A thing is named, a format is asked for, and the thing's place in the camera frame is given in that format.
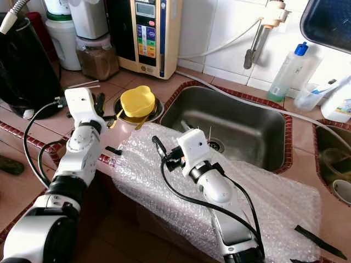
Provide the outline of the blue white toothbrush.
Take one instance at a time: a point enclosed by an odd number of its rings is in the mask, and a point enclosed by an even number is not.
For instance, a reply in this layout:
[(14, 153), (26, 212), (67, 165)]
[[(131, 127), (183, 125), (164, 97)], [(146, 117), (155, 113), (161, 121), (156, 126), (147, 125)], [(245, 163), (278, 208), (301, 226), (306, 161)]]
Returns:
[(349, 81), (351, 81), (351, 75), (347, 75), (346, 77), (341, 78), (341, 80), (336, 80), (335, 78), (330, 80), (326, 85), (319, 86), (314, 88), (311, 91), (311, 95), (326, 95), (326, 93), (330, 93), (336, 88), (340, 88), (341, 86), (346, 85)]

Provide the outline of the white stick green tip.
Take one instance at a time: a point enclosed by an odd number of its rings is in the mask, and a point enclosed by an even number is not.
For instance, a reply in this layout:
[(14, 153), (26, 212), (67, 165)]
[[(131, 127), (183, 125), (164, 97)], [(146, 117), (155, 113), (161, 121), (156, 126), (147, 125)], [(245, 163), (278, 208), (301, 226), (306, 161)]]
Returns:
[(67, 87), (65, 90), (64, 90), (64, 93), (68, 93), (69, 90), (75, 90), (75, 89), (92, 89), (92, 88), (100, 88), (100, 85), (83, 85), (83, 86), (70, 86), (70, 87)]
[(88, 81), (85, 83), (80, 83), (80, 84), (75, 84), (75, 85), (71, 85), (71, 86), (67, 86), (67, 89), (71, 89), (71, 88), (100, 88), (100, 84), (99, 81), (95, 80), (95, 81)]

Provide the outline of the yellow plastic cup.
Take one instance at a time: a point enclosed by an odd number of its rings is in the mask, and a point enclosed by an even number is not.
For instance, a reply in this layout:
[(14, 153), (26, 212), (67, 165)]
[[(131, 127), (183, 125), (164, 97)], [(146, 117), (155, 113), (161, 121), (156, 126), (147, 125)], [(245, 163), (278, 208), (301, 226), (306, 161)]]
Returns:
[(147, 85), (126, 90), (120, 97), (121, 107), (126, 116), (140, 118), (150, 115), (155, 108), (156, 97)]

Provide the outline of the dark red bottle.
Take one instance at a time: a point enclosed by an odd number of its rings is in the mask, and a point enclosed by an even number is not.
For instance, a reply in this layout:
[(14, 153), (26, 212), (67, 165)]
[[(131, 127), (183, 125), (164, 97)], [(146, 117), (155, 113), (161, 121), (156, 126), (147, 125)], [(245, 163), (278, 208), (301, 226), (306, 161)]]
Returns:
[(58, 55), (40, 13), (35, 11), (29, 12), (26, 14), (26, 17), (32, 23), (33, 30), (35, 30), (38, 40), (40, 40), (43, 50), (48, 56), (49, 60), (51, 62), (58, 61)]

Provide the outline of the white plastic container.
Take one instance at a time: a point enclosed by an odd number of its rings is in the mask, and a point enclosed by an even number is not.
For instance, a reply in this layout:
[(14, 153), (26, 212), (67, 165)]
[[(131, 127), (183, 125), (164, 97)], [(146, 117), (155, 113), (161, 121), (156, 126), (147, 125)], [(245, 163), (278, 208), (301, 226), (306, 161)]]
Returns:
[(95, 40), (109, 33), (104, 0), (69, 0), (77, 37)]

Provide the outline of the steel sink basin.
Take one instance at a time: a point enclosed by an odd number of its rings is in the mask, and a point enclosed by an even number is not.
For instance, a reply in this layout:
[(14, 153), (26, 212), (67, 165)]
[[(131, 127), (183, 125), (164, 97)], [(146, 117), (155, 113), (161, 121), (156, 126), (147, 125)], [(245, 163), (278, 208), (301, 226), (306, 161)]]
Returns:
[(326, 150), (327, 148), (337, 148), (338, 150), (346, 151), (346, 153), (349, 153), (349, 155), (351, 155), (351, 150), (349, 150), (349, 148), (346, 148), (346, 146), (344, 146), (341, 143), (341, 141), (338, 138), (336, 138), (335, 135), (330, 133), (329, 130), (333, 130), (334, 133), (336, 133), (337, 135), (340, 135), (341, 138), (343, 138), (344, 142), (351, 145), (351, 128), (346, 129), (334, 124), (327, 124), (325, 128), (321, 126), (316, 126), (316, 128), (314, 128), (315, 143), (316, 143), (316, 157), (318, 158), (319, 177), (321, 178), (323, 185), (326, 186), (327, 190), (329, 190), (332, 193), (331, 184), (327, 184), (326, 181), (321, 176), (319, 156), (321, 152), (323, 150)]
[(280, 174), (292, 165), (292, 117), (266, 106), (279, 108), (238, 91), (188, 81), (165, 103), (158, 123), (184, 132), (180, 121), (186, 121), (203, 130), (210, 147), (230, 160)]

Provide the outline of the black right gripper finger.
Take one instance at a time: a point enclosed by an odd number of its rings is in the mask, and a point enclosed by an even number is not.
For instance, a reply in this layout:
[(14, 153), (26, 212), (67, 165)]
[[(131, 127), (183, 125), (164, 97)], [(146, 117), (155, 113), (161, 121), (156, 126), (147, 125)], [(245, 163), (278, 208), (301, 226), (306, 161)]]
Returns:
[(165, 162), (168, 160), (169, 152), (165, 148), (165, 145), (161, 142), (160, 138), (158, 136), (152, 136), (151, 141), (156, 146), (156, 150), (158, 151), (158, 155), (161, 157), (161, 161)]

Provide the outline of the white detergent bottle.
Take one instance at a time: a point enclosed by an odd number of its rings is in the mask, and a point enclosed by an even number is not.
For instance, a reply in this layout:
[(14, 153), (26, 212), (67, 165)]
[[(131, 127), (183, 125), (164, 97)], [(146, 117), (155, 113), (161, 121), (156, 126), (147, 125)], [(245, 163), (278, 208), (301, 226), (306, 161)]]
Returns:
[(351, 120), (351, 75), (341, 80), (332, 95), (321, 106), (326, 120), (345, 123)]

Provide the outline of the dark green cucumber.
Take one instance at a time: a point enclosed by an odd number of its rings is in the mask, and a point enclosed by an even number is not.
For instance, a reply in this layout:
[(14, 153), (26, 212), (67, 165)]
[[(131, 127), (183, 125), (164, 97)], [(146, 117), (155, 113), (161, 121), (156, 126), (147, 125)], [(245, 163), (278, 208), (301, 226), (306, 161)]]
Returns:
[(20, 161), (0, 155), (0, 170), (10, 175), (21, 175), (25, 166)]

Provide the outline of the jar of brown powder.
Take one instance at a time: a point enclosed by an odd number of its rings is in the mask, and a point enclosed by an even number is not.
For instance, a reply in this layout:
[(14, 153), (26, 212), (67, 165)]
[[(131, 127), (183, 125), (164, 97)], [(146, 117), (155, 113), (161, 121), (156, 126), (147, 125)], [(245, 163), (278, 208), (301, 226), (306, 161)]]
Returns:
[(96, 39), (77, 37), (76, 42), (81, 72), (86, 77), (105, 81), (120, 70), (116, 48), (109, 33)]

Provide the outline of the dark blue basin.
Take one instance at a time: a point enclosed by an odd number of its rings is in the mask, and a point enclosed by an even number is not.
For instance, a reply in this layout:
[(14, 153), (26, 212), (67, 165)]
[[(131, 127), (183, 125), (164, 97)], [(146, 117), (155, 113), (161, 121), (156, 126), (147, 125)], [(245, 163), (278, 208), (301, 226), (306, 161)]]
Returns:
[(309, 0), (301, 33), (317, 42), (351, 42), (351, 0)]

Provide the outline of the metal wall tap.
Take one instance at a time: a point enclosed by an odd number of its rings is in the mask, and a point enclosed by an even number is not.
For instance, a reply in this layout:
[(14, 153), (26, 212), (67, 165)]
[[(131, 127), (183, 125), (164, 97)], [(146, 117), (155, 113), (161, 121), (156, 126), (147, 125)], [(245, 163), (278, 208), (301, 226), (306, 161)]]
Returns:
[(244, 55), (243, 67), (248, 70), (258, 60), (269, 33), (275, 27), (285, 23), (289, 11), (286, 10), (284, 0), (267, 0), (265, 8), (261, 12), (260, 22), (254, 35), (251, 47)]

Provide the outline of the clear plastic cup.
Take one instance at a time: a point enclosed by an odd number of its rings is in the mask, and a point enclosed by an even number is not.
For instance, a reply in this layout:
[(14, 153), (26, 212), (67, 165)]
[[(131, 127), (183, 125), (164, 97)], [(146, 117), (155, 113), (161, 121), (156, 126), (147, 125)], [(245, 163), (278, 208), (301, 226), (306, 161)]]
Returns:
[(293, 104), (299, 110), (309, 112), (318, 105), (327, 90), (328, 88), (325, 85), (307, 83), (301, 90), (299, 90)]

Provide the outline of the tub with green sponge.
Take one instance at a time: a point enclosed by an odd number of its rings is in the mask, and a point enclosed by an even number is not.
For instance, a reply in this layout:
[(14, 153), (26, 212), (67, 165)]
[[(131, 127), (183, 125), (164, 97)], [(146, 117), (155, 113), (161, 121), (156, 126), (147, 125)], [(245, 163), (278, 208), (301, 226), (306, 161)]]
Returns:
[(338, 148), (327, 148), (319, 156), (321, 176), (330, 185), (335, 180), (351, 182), (351, 155)]

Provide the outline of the clear bottle blue cap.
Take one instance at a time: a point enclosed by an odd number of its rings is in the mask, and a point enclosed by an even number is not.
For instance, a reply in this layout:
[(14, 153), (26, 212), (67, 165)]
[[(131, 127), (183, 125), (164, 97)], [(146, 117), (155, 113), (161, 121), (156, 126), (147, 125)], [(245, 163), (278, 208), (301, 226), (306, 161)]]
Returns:
[(267, 92), (268, 100), (283, 102), (288, 91), (299, 86), (301, 75), (308, 64), (308, 56), (306, 56), (308, 48), (307, 42), (299, 43), (295, 50), (286, 56)]

